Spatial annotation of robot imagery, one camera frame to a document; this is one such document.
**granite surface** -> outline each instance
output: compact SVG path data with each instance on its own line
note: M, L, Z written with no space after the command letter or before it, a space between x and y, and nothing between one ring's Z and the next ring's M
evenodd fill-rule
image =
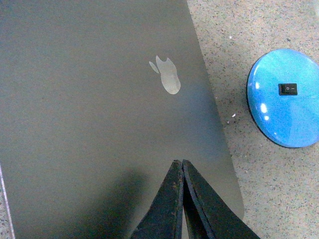
M288 149L270 142L246 102L249 71L265 53L291 48L319 62L317 1L189 0L188 5L239 179L244 222L262 239L319 238L319 143ZM0 238L8 235L0 197Z

